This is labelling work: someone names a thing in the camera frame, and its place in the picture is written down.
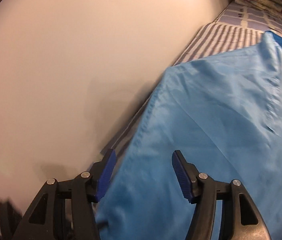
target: blue satin cloth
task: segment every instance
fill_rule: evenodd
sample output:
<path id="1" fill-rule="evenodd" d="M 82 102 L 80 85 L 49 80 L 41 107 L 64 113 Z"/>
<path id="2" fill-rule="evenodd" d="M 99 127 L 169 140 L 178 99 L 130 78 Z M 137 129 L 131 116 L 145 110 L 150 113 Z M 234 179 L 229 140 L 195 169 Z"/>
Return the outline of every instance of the blue satin cloth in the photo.
<path id="1" fill-rule="evenodd" d="M 239 179 L 282 240 L 282 38 L 168 68 L 155 89 L 97 221 L 102 240 L 184 240 L 195 205 L 183 198 L 174 150 L 213 179 Z M 218 238 L 217 201 L 212 239 Z"/>

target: shiny blue cloth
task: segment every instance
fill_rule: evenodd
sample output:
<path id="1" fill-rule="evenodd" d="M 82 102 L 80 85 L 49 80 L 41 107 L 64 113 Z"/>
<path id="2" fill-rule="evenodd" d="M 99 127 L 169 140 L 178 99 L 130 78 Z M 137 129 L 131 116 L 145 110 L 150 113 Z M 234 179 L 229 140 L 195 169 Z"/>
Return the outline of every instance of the shiny blue cloth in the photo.
<path id="1" fill-rule="evenodd" d="M 194 206 L 183 198 L 174 150 L 213 179 L 242 181 L 282 240 L 282 38 L 168 68 L 101 200 L 102 240 L 184 240 Z M 217 201 L 212 239 L 218 238 Z"/>

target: blue sheet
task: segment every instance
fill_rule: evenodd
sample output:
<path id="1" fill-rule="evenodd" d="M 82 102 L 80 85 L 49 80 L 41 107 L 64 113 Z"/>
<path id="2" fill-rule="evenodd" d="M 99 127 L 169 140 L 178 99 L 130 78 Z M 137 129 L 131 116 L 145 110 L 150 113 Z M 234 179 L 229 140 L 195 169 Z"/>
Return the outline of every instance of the blue sheet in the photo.
<path id="1" fill-rule="evenodd" d="M 282 38 L 168 68 L 101 200 L 102 240 L 184 240 L 194 205 L 171 155 L 213 179 L 243 182 L 273 240 L 282 240 Z M 212 239 L 221 217 L 218 201 Z"/>

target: blue fabric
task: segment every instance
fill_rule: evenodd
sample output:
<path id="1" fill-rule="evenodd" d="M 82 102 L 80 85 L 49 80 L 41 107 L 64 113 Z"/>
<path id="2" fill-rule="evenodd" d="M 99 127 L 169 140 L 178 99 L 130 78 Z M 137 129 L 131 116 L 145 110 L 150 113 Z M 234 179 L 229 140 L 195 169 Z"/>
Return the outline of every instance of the blue fabric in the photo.
<path id="1" fill-rule="evenodd" d="M 165 71 L 100 202 L 102 240 L 185 239 L 194 205 L 172 168 L 176 149 L 215 180 L 241 180 L 282 240 L 281 38 L 267 32 L 255 46 Z"/>

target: white wall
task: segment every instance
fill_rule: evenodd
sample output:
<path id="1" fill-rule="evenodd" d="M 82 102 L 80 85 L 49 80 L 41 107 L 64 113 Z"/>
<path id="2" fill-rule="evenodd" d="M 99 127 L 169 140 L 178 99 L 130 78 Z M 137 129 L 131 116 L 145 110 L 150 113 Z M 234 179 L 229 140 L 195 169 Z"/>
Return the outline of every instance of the white wall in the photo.
<path id="1" fill-rule="evenodd" d="M 4 0 L 0 197 L 84 171 L 229 0 Z"/>

